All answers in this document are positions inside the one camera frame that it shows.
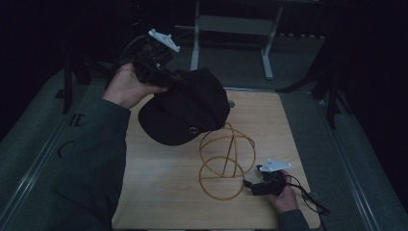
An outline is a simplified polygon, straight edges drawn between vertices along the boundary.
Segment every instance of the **hand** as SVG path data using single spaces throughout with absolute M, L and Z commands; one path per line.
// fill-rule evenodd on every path
M 166 91 L 165 88 L 140 83 L 133 65 L 124 64 L 116 72 L 102 98 L 123 108 L 131 109 L 148 94 L 164 91 Z
M 282 170 L 282 172 L 286 176 L 286 182 L 291 183 L 292 177 L 287 176 L 289 175 L 288 172 L 285 170 Z M 279 214 L 288 212 L 290 210 L 299 209 L 296 194 L 291 186 L 285 186 L 284 190 L 279 196 L 269 194 L 265 195 L 265 198 L 272 204 L 272 206 L 276 209 L 276 212 Z

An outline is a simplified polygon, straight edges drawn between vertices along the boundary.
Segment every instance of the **metal stand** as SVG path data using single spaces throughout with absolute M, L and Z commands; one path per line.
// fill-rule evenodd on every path
M 276 30 L 283 7 L 279 10 L 273 20 L 223 17 L 200 14 L 200 1 L 195 3 L 195 26 L 194 26 L 194 47 L 191 56 L 191 70 L 198 68 L 198 60 L 200 53 L 199 33 L 200 31 L 213 31 L 225 33 L 237 33 L 247 35 L 268 36 L 267 46 L 261 49 L 262 61 L 264 64 L 265 75 L 267 79 L 272 79 L 272 69 L 270 67 L 269 52 L 272 46 L 273 39 L 276 35 Z

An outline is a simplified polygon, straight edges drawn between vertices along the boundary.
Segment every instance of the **gray sleeve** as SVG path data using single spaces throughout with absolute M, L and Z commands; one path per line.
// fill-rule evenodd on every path
M 111 230 L 126 164 L 130 111 L 98 100 L 64 155 L 49 230 Z
M 280 231 L 309 231 L 309 224 L 300 210 L 291 210 L 278 215 Z

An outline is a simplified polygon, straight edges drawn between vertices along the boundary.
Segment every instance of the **wooden tabletop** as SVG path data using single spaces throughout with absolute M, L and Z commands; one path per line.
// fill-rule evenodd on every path
M 268 158 L 289 162 L 287 172 L 295 176 L 308 192 L 309 185 L 293 141 L 279 95 L 271 92 L 227 91 L 235 103 L 227 122 L 235 130 L 255 142 L 255 165 Z M 127 166 L 122 195 L 113 219 L 114 228 L 123 229 L 271 229 L 277 227 L 273 208 L 261 197 L 244 189 L 230 200 L 217 200 L 204 192 L 199 183 L 200 169 L 204 189 L 214 197 L 228 198 L 239 192 L 242 178 L 217 177 L 203 161 L 226 156 L 231 131 L 211 133 L 200 157 L 199 146 L 205 134 L 180 146 L 166 146 L 150 139 L 138 122 L 138 111 L 149 99 L 143 99 L 132 110 L 127 135 Z M 237 153 L 243 171 L 250 168 L 254 151 L 248 139 L 236 136 L 231 155 Z M 225 160 L 215 158 L 208 163 L 215 172 L 221 171 Z M 234 165 L 227 163 L 225 175 L 232 175 Z M 256 167 L 245 179 L 261 182 Z M 319 227 L 318 215 L 311 211 L 295 189 L 300 209 L 311 228 Z

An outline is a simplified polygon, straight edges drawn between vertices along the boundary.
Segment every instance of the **white plastic clip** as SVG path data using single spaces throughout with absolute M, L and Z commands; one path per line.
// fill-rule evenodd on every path
M 149 35 L 153 37 L 154 39 L 157 39 L 162 44 L 168 46 L 168 48 L 170 48 L 171 50 L 177 53 L 180 51 L 180 46 L 177 46 L 176 44 L 174 44 L 173 40 L 171 39 L 171 35 L 167 36 L 167 35 L 161 34 L 159 32 L 156 32 L 155 29 L 152 29 L 151 31 L 149 31 Z
M 268 161 L 260 167 L 260 171 L 276 171 L 276 170 L 282 170 L 292 167 L 291 163 L 287 162 L 278 162 L 272 159 L 268 159 Z

